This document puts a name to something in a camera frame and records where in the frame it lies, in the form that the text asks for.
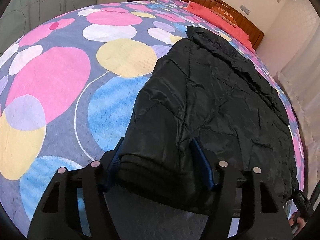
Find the person's hand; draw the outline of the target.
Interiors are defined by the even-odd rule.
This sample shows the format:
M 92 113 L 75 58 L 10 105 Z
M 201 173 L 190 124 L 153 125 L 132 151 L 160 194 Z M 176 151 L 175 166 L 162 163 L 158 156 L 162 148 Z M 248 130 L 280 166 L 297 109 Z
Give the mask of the person's hand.
M 306 225 L 306 221 L 299 216 L 299 212 L 294 212 L 289 219 L 289 225 L 291 227 L 297 228 L 297 231 L 300 231 Z

